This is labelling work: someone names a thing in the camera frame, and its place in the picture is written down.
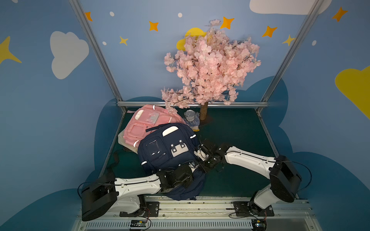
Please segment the navy blue backpack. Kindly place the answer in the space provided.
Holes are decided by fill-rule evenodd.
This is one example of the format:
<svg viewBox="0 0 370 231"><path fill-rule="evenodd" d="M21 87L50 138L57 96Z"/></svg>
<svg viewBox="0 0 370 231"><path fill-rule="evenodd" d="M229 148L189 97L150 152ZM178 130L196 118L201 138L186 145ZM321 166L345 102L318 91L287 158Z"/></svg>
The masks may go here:
<svg viewBox="0 0 370 231"><path fill-rule="evenodd" d="M194 131L186 124L168 123L147 129L147 135L138 146L138 156L148 175L161 170L173 170L179 165L193 163L193 182L188 188L178 188L163 193L173 200L194 200L205 185L206 174L201 169L194 151L200 145Z"/></svg>

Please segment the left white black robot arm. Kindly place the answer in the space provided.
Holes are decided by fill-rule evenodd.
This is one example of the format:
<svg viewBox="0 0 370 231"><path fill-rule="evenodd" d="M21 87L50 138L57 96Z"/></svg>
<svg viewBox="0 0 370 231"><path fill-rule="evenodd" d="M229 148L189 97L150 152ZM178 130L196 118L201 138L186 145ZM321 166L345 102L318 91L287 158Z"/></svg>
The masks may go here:
<svg viewBox="0 0 370 231"><path fill-rule="evenodd" d="M134 214L145 210L145 194L168 193L193 181L193 163L173 170L132 179L116 178L109 173L82 189L82 221L91 221L107 212Z"/></svg>

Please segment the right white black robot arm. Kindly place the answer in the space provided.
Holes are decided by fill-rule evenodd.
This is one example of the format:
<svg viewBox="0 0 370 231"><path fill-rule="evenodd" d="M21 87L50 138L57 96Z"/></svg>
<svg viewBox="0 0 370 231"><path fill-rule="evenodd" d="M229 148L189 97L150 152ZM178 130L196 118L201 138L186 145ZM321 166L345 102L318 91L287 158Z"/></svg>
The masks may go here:
<svg viewBox="0 0 370 231"><path fill-rule="evenodd" d="M270 184L257 191L247 204L249 212L254 215L276 202L294 202L302 182L301 175L286 156L265 157L236 146L216 146L209 140L204 140L194 154L200 158L204 172L210 171L219 163L228 163L256 172L270 180Z"/></svg>

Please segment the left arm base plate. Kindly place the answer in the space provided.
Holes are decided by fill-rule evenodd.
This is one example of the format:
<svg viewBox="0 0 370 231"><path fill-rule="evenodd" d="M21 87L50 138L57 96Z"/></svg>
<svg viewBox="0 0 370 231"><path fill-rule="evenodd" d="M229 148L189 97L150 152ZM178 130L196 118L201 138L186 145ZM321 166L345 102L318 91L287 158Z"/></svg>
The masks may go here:
<svg viewBox="0 0 370 231"><path fill-rule="evenodd" d="M119 216L120 217L158 217L159 215L159 208L160 208L160 203L159 202L147 202L145 206L142 208L139 208L136 212L134 213L126 213L126 212L120 212Z"/></svg>

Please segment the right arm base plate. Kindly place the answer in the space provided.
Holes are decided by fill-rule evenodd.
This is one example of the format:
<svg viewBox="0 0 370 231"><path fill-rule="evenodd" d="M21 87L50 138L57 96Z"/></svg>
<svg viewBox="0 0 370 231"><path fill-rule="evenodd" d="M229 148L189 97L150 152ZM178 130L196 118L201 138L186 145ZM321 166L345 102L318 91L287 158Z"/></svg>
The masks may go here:
<svg viewBox="0 0 370 231"><path fill-rule="evenodd" d="M246 201L236 201L232 203L237 217L274 217L272 206L265 209L259 208L254 203Z"/></svg>

